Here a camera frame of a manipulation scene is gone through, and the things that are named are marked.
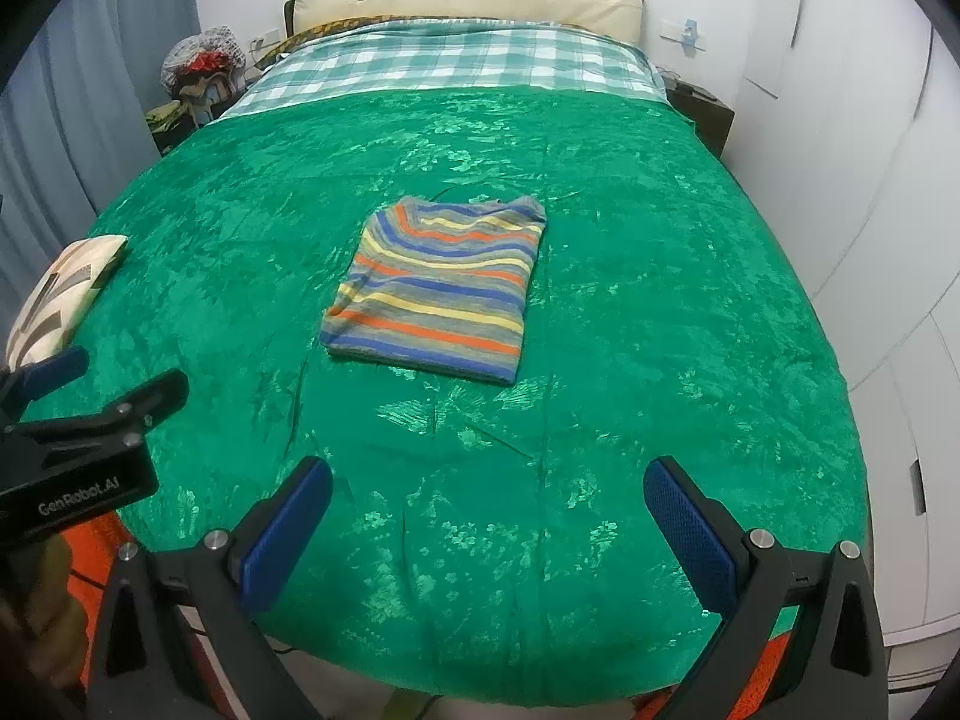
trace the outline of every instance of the folded clothing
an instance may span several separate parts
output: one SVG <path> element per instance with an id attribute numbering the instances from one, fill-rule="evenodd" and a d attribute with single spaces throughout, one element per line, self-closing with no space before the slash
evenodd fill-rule
<path id="1" fill-rule="evenodd" d="M 545 227 L 532 197 L 404 197 L 364 225 L 320 340 L 331 354 L 512 384 Z"/>

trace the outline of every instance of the plaid sheet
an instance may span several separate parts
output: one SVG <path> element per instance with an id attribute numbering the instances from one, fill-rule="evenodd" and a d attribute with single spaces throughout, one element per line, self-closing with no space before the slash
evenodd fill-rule
<path id="1" fill-rule="evenodd" d="M 552 23 L 410 19 L 304 44 L 221 119 L 389 89 L 539 86 L 666 101 L 637 47 Z"/>

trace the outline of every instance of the orange stripe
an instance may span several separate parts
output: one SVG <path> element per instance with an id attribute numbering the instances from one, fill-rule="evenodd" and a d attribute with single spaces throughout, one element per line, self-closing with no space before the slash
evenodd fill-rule
<path id="1" fill-rule="evenodd" d="M 385 276 L 413 275 L 411 271 L 399 271 L 396 268 L 390 268 L 390 266 L 376 263 L 370 258 L 364 257 L 363 254 L 360 254 L 360 253 L 357 253 L 357 255 L 353 257 L 353 261 L 357 265 L 366 266 L 366 268 L 369 268 L 372 271 L 376 271 L 378 274 L 384 274 Z M 477 276 L 488 276 L 489 278 L 502 278 L 514 283 L 515 285 L 517 285 L 517 287 L 525 286 L 522 276 L 511 274 L 510 271 L 472 271 L 472 273 Z"/>
<path id="2" fill-rule="evenodd" d="M 477 240 L 477 241 L 502 241 L 504 238 L 522 238 L 525 241 L 531 242 L 531 244 L 536 245 L 536 237 L 530 233 L 503 233 L 502 235 L 488 235 L 487 233 L 482 232 L 469 232 L 462 235 L 447 235 L 445 233 L 435 232 L 434 230 L 415 230 L 410 226 L 410 223 L 407 221 L 407 212 L 403 210 L 402 205 L 395 206 L 397 211 L 397 221 L 400 223 L 400 229 L 403 230 L 407 235 L 412 235 L 415 238 L 433 238 L 437 241 L 443 241 L 447 244 L 459 244 L 461 241 Z"/>
<path id="3" fill-rule="evenodd" d="M 359 265 L 365 265 L 371 271 L 376 271 L 378 274 L 384 274 L 385 276 L 409 276 L 410 275 L 410 271 L 398 271 L 396 268 L 389 268 L 388 266 L 381 265 L 380 263 L 376 263 L 373 260 L 368 260 L 366 257 L 363 256 L 363 254 L 360 254 L 360 253 L 357 253 L 357 255 L 353 258 L 353 261 L 355 263 L 358 263 Z"/>
<path id="4" fill-rule="evenodd" d="M 397 333 L 405 333 L 408 336 L 428 338 L 429 341 L 459 343 L 461 346 L 472 346 L 475 349 L 499 352 L 500 354 L 520 354 L 520 348 L 518 346 L 509 346 L 507 343 L 490 341 L 487 338 L 464 336 L 460 333 L 445 333 L 443 330 L 428 330 L 425 327 L 418 327 L 416 324 L 407 324 L 406 322 L 391 322 L 390 319 L 371 317 L 368 314 L 361 314 L 359 311 L 354 311 L 353 309 L 343 309 L 339 314 L 335 314 L 335 316 L 339 316 L 341 319 L 352 319 L 357 324 L 365 324 L 367 327 L 376 327 L 379 330 L 395 330 Z"/>

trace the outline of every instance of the human hand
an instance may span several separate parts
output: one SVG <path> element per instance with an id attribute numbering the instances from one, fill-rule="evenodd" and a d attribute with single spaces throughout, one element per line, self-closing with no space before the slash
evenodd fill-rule
<path id="1" fill-rule="evenodd" d="M 27 666 L 55 688 L 68 688 L 83 672 L 86 657 L 86 611 L 67 591 L 73 553 L 63 536 L 57 534 L 43 543 L 37 581 L 27 595 L 24 632 L 10 607 L 0 602 L 0 624 L 19 635 L 27 655 Z"/>

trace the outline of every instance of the blue stripe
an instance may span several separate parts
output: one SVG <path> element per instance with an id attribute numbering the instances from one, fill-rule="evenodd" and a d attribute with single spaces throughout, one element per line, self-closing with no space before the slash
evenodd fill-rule
<path id="1" fill-rule="evenodd" d="M 500 211 L 516 211 L 522 217 L 529 218 L 531 221 L 539 221 L 540 223 L 545 221 L 544 217 L 536 213 L 536 211 L 534 211 L 532 208 L 528 208 L 526 205 L 501 203 L 498 206 L 477 208 L 478 205 L 478 203 L 474 204 L 465 202 L 433 202 L 426 206 L 424 210 L 454 211 L 458 214 L 463 214 L 465 217 L 474 218 L 486 217 L 486 215 L 495 214 Z"/>
<path id="2" fill-rule="evenodd" d="M 465 357 L 455 357 L 440 352 L 428 351 L 426 349 L 412 349 L 407 346 L 397 346 L 395 343 L 386 343 L 385 341 L 375 341 L 373 338 L 359 338 L 349 335 L 347 332 L 330 333 L 323 330 L 320 332 L 320 341 L 327 347 L 337 350 L 339 346 L 344 349 L 352 347 L 354 349 L 366 349 L 380 356 L 387 362 L 419 362 L 421 365 L 435 365 L 443 367 L 455 373 L 472 373 L 494 381 L 506 382 L 512 384 L 517 378 L 517 369 L 515 367 L 501 367 L 500 365 L 486 365 L 477 360 L 470 360 Z"/>
<path id="3" fill-rule="evenodd" d="M 498 300 L 501 303 L 515 306 L 520 309 L 520 311 L 523 311 L 526 305 L 526 300 L 519 295 L 507 292 L 507 290 L 503 290 L 502 292 L 498 292 L 498 290 L 484 290 L 481 287 L 465 287 L 462 284 L 448 284 L 443 281 L 431 281 L 430 279 L 417 278 L 416 276 L 390 276 L 389 278 L 381 280 L 374 279 L 371 273 L 372 271 L 363 271 L 361 274 L 351 274 L 358 277 L 359 283 L 356 285 L 357 289 L 366 287 L 366 285 L 370 285 L 371 287 L 385 287 L 388 284 L 398 281 L 401 284 L 409 284 L 412 287 L 421 287 L 424 290 L 434 290 L 434 292 L 448 293 L 449 295 L 470 295 L 473 298 Z"/>
<path id="4" fill-rule="evenodd" d="M 394 228 L 387 221 L 387 215 L 383 211 L 377 211 L 376 220 L 380 222 L 380 231 L 383 233 L 383 237 L 390 241 L 395 247 L 406 248 L 411 251 L 418 251 L 420 254 L 430 254 L 434 257 L 482 257 L 485 254 L 493 254 L 496 251 L 519 251 L 522 254 L 526 254 L 531 260 L 536 259 L 534 256 L 534 250 L 531 248 L 524 247 L 520 244 L 496 244 L 492 247 L 482 248 L 481 250 L 474 251 L 449 251 L 449 250 L 440 250 L 439 248 L 426 247 L 421 244 L 414 244 L 414 242 L 404 238 L 400 239 L 400 235 L 395 232 Z"/>

